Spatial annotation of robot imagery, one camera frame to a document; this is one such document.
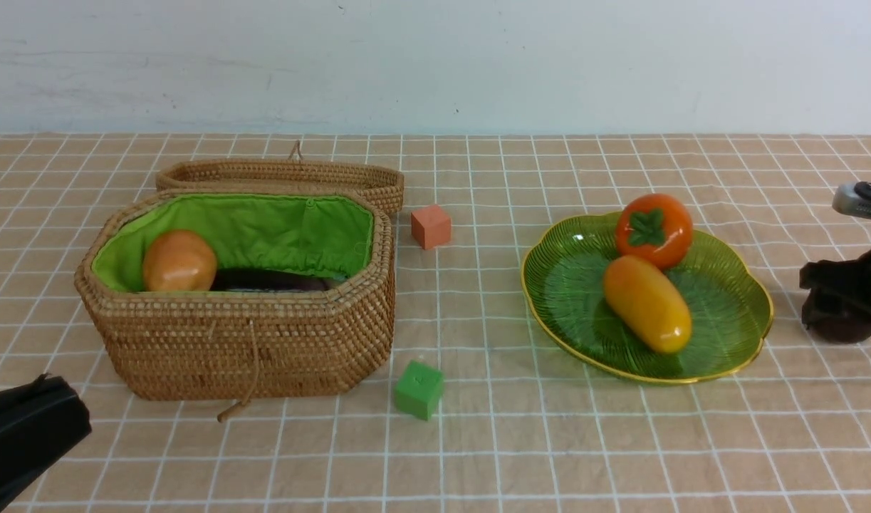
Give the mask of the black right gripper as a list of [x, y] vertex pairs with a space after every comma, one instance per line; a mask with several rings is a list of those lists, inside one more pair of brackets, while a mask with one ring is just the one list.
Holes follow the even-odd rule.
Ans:
[[825, 317], [859, 317], [871, 321], [871, 250], [858, 259], [820, 260], [805, 264], [799, 286], [808, 291], [800, 320]]

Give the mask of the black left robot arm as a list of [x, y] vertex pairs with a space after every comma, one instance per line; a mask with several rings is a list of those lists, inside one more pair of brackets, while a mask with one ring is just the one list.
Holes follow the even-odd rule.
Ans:
[[90, 433], [89, 409], [60, 376], [0, 390], [0, 512]]

